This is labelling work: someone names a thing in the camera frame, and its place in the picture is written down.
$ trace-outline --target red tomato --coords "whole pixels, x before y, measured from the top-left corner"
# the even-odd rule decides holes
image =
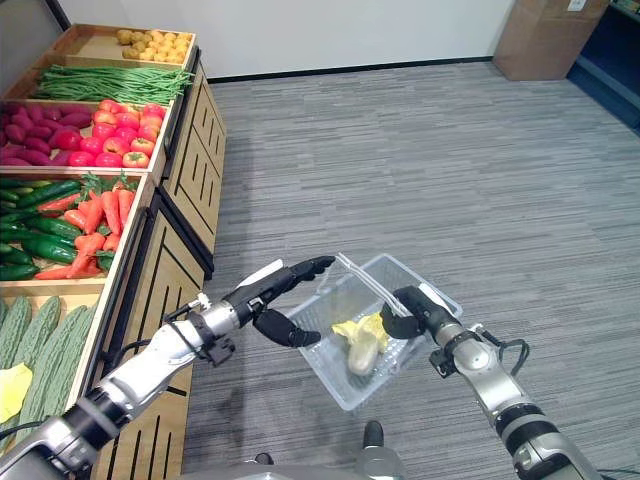
[[[102,151],[108,153],[115,153],[120,155],[124,155],[129,151],[129,145],[123,139],[119,137],[109,137],[104,141],[104,145],[102,145]]]
[[[149,103],[144,106],[142,110],[143,115],[157,115],[160,118],[164,118],[165,109],[156,103]]]
[[[160,130],[160,127],[162,127],[162,118],[157,115],[143,115],[140,118],[140,126],[144,127],[145,125],[153,125]]]
[[[153,125],[145,125],[138,130],[138,136],[155,142],[158,138],[158,129]]]
[[[127,145],[131,145],[131,142],[133,142],[133,139],[138,136],[138,132],[135,131],[133,128],[120,127],[116,129],[116,133],[114,133],[113,136],[119,137],[123,139],[125,142],[127,142]]]
[[[96,123],[91,129],[91,136],[106,140],[109,137],[113,137],[116,131],[116,127],[110,123]]]
[[[100,102],[100,105],[98,105],[98,109],[110,113],[120,113],[124,111],[122,105],[108,98],[105,98]]]
[[[149,156],[142,152],[125,153],[122,157],[122,166],[125,168],[147,168]]]
[[[69,157],[70,167],[93,167],[95,166],[95,157],[89,152],[73,152]]]
[[[117,153],[103,152],[96,157],[96,167],[120,168],[122,157]]]
[[[130,150],[132,152],[142,152],[149,157],[153,153],[153,147],[155,144],[151,140],[147,140],[146,138],[136,138],[133,142],[131,142]]]
[[[118,127],[128,127],[137,130],[140,128],[140,121],[132,113],[117,113],[116,123]]]
[[[107,112],[106,110],[98,110],[93,114],[93,122],[94,123],[108,123],[109,125],[116,125],[117,120],[116,116]]]
[[[102,138],[87,137],[80,140],[80,150],[89,152],[92,155],[97,155],[102,152],[102,144],[104,140]]]

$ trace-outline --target green bean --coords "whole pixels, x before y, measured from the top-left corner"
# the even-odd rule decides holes
[[[52,65],[41,76],[34,98],[168,105],[191,83],[184,70],[119,67],[63,67]]]

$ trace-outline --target wooden display stand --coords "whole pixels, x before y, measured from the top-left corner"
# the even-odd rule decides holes
[[[139,61],[118,58],[120,47],[113,32],[119,28],[73,26],[3,98],[33,102],[27,99],[37,86],[39,72],[53,63],[141,66]],[[211,276],[226,127],[199,62],[195,34],[191,38],[183,65],[162,65],[192,71],[193,84],[169,105],[149,168],[126,171],[139,177],[140,186],[109,275],[0,283],[3,297],[26,295],[36,309],[51,295],[59,295],[66,310],[98,303],[68,407],[115,367],[108,363],[114,352],[150,338],[162,325],[163,315],[194,299]],[[89,171],[108,176],[120,173],[120,169],[0,167],[0,175],[48,179],[80,177]],[[134,353],[127,353],[125,359]],[[191,368],[187,368],[101,451],[92,479],[179,475],[190,388]]]

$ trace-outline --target carrot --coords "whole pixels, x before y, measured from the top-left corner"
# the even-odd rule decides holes
[[[120,236],[116,235],[115,233],[112,233],[105,240],[104,245],[102,246],[102,249],[115,252],[118,249],[119,242],[120,242]]]
[[[84,225],[87,222],[87,217],[80,210],[67,210],[64,212],[64,219],[81,230],[84,230]]]
[[[102,199],[100,197],[96,197],[93,200],[89,201],[89,210],[87,213],[85,213],[87,220],[84,224],[84,232],[86,234],[90,235],[96,231],[96,229],[100,225],[100,220],[102,220],[103,213],[104,211],[102,209]]]
[[[111,232],[120,235],[122,226],[120,225],[120,214],[118,213],[118,196],[113,192],[103,192],[100,198],[102,199],[102,207]]]
[[[129,211],[131,210],[131,204],[136,194],[131,190],[118,190],[118,206],[120,210],[120,222],[122,222],[122,229],[127,224],[127,218],[129,218]]]
[[[86,217],[87,213],[89,213],[89,202],[80,202],[78,204],[78,210]]]
[[[38,280],[64,280],[67,278],[89,278],[102,273],[102,270],[100,270],[96,265],[95,258],[90,259],[87,267],[78,272],[75,276],[68,277],[67,275],[70,271],[71,265],[37,273],[34,278]]]
[[[79,193],[74,193],[67,197],[58,198],[56,200],[43,203],[42,205],[38,205],[38,211],[41,213],[51,210],[64,212],[66,209],[71,207],[71,205],[73,205],[73,202],[75,202],[78,198],[80,198]]]
[[[105,238],[99,233],[76,237],[74,244],[78,249],[78,255],[69,267],[67,278],[74,278],[80,272],[86,270],[93,255],[104,245],[104,240]]]

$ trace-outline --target cardboard box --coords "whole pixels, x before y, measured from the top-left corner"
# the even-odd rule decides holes
[[[516,0],[493,63],[509,80],[565,78],[608,0]]]

